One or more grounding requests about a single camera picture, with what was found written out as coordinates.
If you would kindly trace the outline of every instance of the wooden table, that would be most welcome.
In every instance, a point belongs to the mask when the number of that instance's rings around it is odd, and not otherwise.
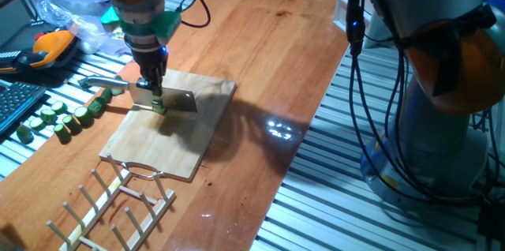
[[[249,249],[346,49],[344,32],[332,22],[335,1],[205,0],[212,23],[181,26],[169,44],[169,67],[233,80],[238,89],[193,182],[163,179],[177,199],[143,249]],[[199,3],[183,17],[205,21]],[[136,80],[138,66],[128,64],[121,75]],[[28,250],[56,250],[62,241],[46,221],[69,234],[77,223],[62,202],[83,216],[90,205],[77,186],[94,199],[103,192],[89,171],[95,168],[105,182],[115,177],[98,153],[131,106],[128,95],[114,98],[70,144],[52,137],[1,181],[2,232]],[[290,127],[292,136],[276,137],[269,122]],[[159,198],[154,182],[133,179],[129,187]],[[110,225],[125,236],[133,233],[125,207],[139,218],[148,214],[140,201],[120,195],[89,238],[120,250]]]

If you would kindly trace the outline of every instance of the knife blade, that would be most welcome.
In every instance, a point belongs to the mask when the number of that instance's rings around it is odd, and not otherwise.
[[[163,107],[168,110],[183,112],[198,112],[193,92],[176,88],[162,88],[161,97],[153,96],[152,91],[138,88],[136,84],[128,81],[119,81],[110,77],[88,77],[88,85],[104,88],[124,88],[129,91],[136,105],[152,109],[152,100],[161,98]]]

